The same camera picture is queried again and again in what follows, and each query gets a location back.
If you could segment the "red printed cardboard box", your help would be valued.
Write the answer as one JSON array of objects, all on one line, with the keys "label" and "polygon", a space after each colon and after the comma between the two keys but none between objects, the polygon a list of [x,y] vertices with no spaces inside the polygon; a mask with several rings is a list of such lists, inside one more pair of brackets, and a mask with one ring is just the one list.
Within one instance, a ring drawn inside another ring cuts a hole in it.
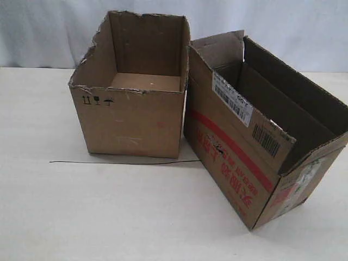
[{"label": "red printed cardboard box", "polygon": [[184,136],[252,230],[312,194],[347,145],[347,105],[231,31],[189,46]]}]

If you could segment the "torn open cardboard box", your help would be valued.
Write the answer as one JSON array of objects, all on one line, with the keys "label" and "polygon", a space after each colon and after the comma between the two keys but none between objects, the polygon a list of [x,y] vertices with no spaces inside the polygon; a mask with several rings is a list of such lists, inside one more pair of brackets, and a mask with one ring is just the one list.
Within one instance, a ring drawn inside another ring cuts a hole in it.
[{"label": "torn open cardboard box", "polygon": [[106,13],[68,83],[90,153],[178,157],[190,40],[184,16]]}]

